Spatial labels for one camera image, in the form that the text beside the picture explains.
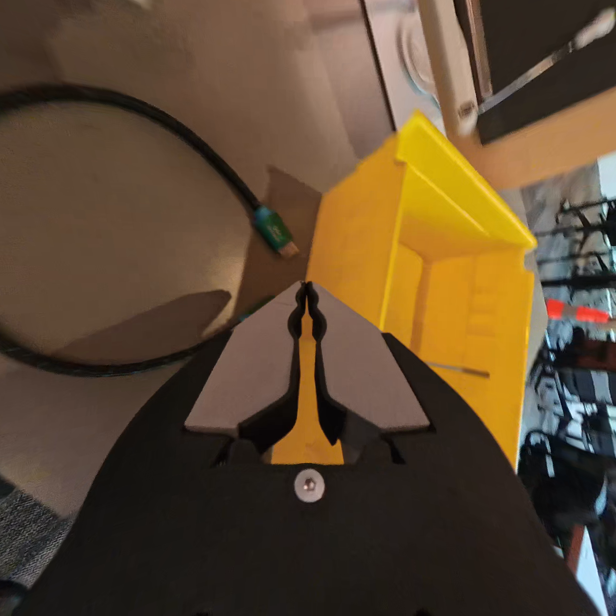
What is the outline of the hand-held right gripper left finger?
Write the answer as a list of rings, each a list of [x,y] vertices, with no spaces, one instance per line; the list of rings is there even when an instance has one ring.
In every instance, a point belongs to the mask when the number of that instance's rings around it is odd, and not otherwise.
[[[237,325],[185,420],[191,432],[250,441],[259,453],[297,420],[303,281]]]

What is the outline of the yellow plastic bin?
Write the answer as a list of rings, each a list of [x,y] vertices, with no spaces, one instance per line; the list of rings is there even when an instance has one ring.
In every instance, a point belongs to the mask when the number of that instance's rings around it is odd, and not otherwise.
[[[536,247],[457,148],[416,112],[321,198],[306,281],[429,364],[516,471]]]

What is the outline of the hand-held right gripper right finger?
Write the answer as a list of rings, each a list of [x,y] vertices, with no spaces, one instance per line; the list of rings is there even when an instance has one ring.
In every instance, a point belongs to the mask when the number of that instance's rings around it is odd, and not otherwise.
[[[320,427],[331,444],[365,445],[430,421],[383,333],[322,286],[306,284]]]

